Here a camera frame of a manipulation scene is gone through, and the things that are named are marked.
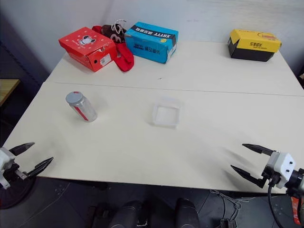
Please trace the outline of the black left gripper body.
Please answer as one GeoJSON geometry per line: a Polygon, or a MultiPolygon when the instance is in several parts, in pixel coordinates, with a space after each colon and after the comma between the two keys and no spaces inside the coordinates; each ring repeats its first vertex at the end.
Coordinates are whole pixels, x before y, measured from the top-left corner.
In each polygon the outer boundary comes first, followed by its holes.
{"type": "Polygon", "coordinates": [[[9,168],[1,168],[1,183],[10,183],[18,178],[26,180],[28,176],[26,173],[19,170],[19,165],[17,163],[12,163],[9,168]]]}

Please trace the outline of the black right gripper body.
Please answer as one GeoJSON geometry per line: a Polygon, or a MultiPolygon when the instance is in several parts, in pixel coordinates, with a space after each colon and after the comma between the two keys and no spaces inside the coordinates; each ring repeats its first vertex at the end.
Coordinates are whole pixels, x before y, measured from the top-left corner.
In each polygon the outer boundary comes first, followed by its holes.
{"type": "Polygon", "coordinates": [[[277,188],[281,188],[281,174],[276,172],[274,167],[279,158],[280,152],[279,151],[262,151],[262,154],[266,154],[270,156],[268,162],[266,163],[265,168],[262,171],[262,182],[261,188],[264,188],[264,185],[267,180],[269,180],[270,186],[277,188]]]}

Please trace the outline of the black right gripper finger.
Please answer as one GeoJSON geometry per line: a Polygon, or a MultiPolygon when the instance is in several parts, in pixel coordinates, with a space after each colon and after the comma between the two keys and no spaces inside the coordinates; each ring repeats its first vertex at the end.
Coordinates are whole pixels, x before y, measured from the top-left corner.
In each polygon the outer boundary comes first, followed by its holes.
{"type": "Polygon", "coordinates": [[[231,165],[231,168],[236,171],[241,177],[243,177],[244,179],[248,180],[249,182],[257,185],[260,188],[263,188],[265,185],[265,178],[254,178],[251,176],[251,174],[241,168],[238,168],[236,166],[231,165]]]}
{"type": "Polygon", "coordinates": [[[277,153],[277,151],[275,151],[275,150],[271,150],[266,147],[263,147],[260,145],[255,145],[255,144],[243,143],[242,146],[244,146],[254,152],[257,152],[259,154],[266,154],[268,156],[271,156],[273,153],[277,153]]]}

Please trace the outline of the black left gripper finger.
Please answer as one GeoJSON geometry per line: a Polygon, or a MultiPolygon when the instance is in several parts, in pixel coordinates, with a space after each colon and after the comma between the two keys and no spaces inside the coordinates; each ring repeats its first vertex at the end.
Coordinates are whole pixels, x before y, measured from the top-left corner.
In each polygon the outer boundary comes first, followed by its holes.
{"type": "Polygon", "coordinates": [[[53,161],[53,159],[54,157],[51,157],[37,164],[32,171],[27,173],[27,178],[34,178],[39,175],[47,168],[47,166],[53,161]]]}
{"type": "Polygon", "coordinates": [[[28,142],[28,143],[24,143],[22,145],[16,146],[12,149],[10,149],[9,151],[14,154],[15,156],[18,156],[20,154],[22,154],[23,152],[25,152],[27,149],[29,149],[31,146],[33,146],[35,143],[34,142],[28,142]]]}

